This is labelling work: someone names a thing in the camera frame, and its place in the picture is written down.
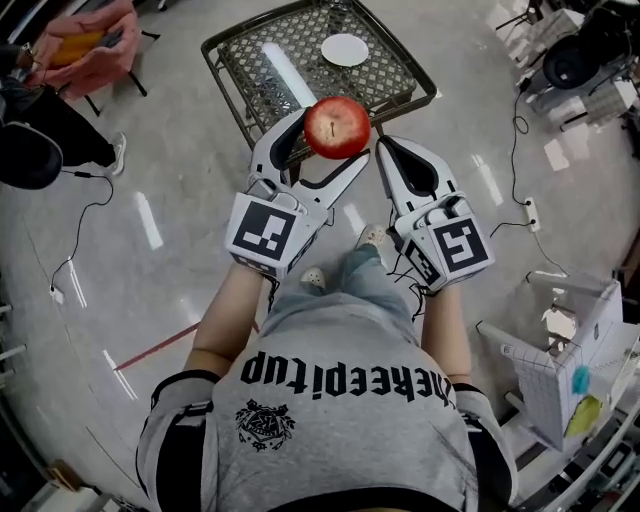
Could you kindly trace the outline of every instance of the electrical outlet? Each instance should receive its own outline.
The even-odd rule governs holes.
[[[533,202],[533,197],[525,197],[524,203],[524,214],[529,222],[529,231],[535,233],[540,230],[540,217],[538,216],[536,203]]]

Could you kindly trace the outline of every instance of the forearm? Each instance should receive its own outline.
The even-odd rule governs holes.
[[[471,350],[458,285],[445,288],[427,304],[422,349],[452,382],[471,382]]]
[[[193,348],[235,360],[249,340],[263,280],[234,263],[200,322]]]

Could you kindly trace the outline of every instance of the polished floor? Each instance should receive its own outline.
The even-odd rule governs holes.
[[[190,338],[122,374],[112,368],[200,319],[231,261],[223,238],[250,158],[200,44],[281,3],[176,0],[158,13],[147,2],[141,24],[162,34],[144,41],[136,65],[149,96],[142,98],[124,80],[95,96],[103,109],[99,119],[84,102],[77,104],[103,133],[126,132],[128,153],[113,200],[89,210],[73,266],[56,278],[63,305],[49,296],[49,279],[73,248],[82,208],[104,200],[107,184],[61,175],[42,191],[0,189],[0,294],[14,307],[5,317],[3,345],[28,347],[12,359],[16,375],[4,392],[47,459],[62,458],[87,482],[136,503],[145,503],[134,452],[149,397],[160,380],[181,369]],[[427,108],[388,123],[387,133],[445,158],[487,232],[502,221],[522,222],[510,198],[518,70],[503,40],[507,34],[497,37],[492,27],[526,2],[365,3],[440,91]],[[518,196],[536,200],[540,239],[553,258],[606,277],[621,261],[640,214],[640,166],[619,122],[560,134],[526,106],[521,110],[531,131],[517,151]],[[566,164],[561,170],[554,171],[558,166],[547,156],[549,143]],[[325,169],[317,157],[307,167],[314,168],[309,175]],[[365,223],[387,222],[390,205],[375,167],[372,161],[340,199],[335,226],[323,231],[299,272],[351,247]],[[540,316],[531,312],[535,300],[523,278],[532,269],[553,267],[524,228],[502,228],[492,245],[496,264],[463,284],[464,307],[474,378],[502,414],[513,372],[474,325],[492,319],[523,336],[533,332]],[[391,249],[385,259],[393,261]],[[398,286],[415,307],[406,284]]]

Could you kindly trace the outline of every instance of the red apple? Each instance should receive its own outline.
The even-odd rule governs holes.
[[[316,153],[341,160],[364,149],[371,135],[371,123],[358,102],[333,96],[320,100],[307,113],[304,134]]]

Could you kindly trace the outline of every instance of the table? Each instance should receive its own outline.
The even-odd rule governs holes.
[[[367,60],[352,68],[327,62],[320,47],[337,33],[365,41]],[[235,25],[201,47],[251,149],[269,128],[301,108],[263,53],[266,42],[280,46],[316,98],[348,96],[363,105],[379,134],[382,123],[428,105],[437,93],[417,61],[358,0],[300,0]],[[234,102],[232,95],[239,95],[239,100]],[[301,136],[286,164],[291,184],[311,155]]]

